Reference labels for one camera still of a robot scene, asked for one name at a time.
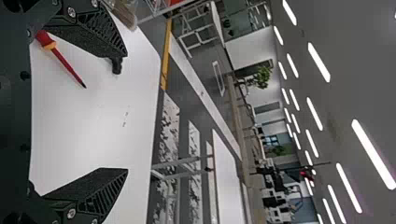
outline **ceiling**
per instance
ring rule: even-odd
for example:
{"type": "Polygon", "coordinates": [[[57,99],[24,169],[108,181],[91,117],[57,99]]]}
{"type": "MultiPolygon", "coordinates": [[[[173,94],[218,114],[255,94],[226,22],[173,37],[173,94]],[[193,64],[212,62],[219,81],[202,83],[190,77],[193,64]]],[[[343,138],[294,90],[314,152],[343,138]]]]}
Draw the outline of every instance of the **ceiling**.
{"type": "Polygon", "coordinates": [[[396,20],[394,1],[375,0],[289,0],[297,18],[290,21],[282,0],[272,1],[274,25],[281,33],[284,46],[276,41],[278,59],[283,63],[287,80],[281,86],[288,93],[293,89],[300,111],[287,105],[302,133],[298,134],[302,149],[299,157],[307,164],[308,150],[314,163],[331,161],[318,167],[314,201],[324,223],[331,223],[322,198],[326,198],[335,223],[342,223],[328,185],[332,185],[347,223],[372,224],[396,222],[396,190],[389,190],[382,181],[357,135],[351,128],[357,119],[389,171],[396,177],[396,147],[393,131],[396,125],[396,20]],[[326,65],[328,83],[307,50],[312,42],[326,65]],[[289,53],[300,74],[296,78],[286,58],[289,53]],[[323,123],[320,131],[307,106],[309,96],[323,123]],[[315,158],[307,140],[308,129],[317,145],[315,158]],[[362,207],[358,214],[335,164],[340,162],[362,207]]]}

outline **desk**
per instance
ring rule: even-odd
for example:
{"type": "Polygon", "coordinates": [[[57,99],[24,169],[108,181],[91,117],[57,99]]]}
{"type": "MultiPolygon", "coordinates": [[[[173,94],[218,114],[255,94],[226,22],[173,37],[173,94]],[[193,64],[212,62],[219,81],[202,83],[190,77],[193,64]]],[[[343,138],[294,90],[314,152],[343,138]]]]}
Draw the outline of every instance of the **desk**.
{"type": "Polygon", "coordinates": [[[129,51],[122,74],[111,63],[54,37],[87,84],[82,89],[35,41],[30,179],[40,194],[99,167],[129,169],[106,223],[146,223],[161,59],[142,31],[113,18],[129,51]]]}

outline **window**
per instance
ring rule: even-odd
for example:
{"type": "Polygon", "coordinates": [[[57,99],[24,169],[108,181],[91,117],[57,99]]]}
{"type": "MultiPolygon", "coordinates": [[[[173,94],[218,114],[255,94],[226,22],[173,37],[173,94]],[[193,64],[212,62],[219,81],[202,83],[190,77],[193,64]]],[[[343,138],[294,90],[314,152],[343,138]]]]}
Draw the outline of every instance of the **window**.
{"type": "Polygon", "coordinates": [[[265,136],[262,144],[265,146],[279,146],[276,135],[265,136]]]}

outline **screwdriver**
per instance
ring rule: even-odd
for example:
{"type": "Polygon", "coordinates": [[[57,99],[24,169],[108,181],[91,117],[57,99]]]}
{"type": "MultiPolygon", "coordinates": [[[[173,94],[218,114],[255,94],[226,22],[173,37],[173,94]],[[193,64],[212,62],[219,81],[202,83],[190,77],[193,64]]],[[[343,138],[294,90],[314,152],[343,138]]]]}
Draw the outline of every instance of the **screwdriver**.
{"type": "Polygon", "coordinates": [[[38,31],[37,35],[35,36],[35,39],[40,42],[41,46],[44,49],[49,49],[52,51],[53,54],[61,61],[61,63],[64,65],[64,67],[69,71],[73,77],[76,79],[76,81],[85,89],[87,89],[87,86],[84,84],[82,81],[81,77],[77,75],[73,67],[67,62],[67,60],[64,58],[64,56],[59,52],[59,50],[56,49],[56,42],[50,38],[49,34],[45,30],[40,30],[38,31]]]}

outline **yellow pole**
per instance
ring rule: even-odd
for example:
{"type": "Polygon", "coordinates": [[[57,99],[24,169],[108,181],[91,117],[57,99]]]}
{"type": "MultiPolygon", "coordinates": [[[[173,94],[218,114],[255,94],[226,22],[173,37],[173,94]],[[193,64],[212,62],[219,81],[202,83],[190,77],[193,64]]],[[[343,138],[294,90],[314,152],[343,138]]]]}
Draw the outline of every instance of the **yellow pole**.
{"type": "Polygon", "coordinates": [[[169,68],[169,48],[171,40],[172,19],[166,22],[165,46],[163,47],[163,68],[161,71],[161,89],[166,90],[169,68]]]}

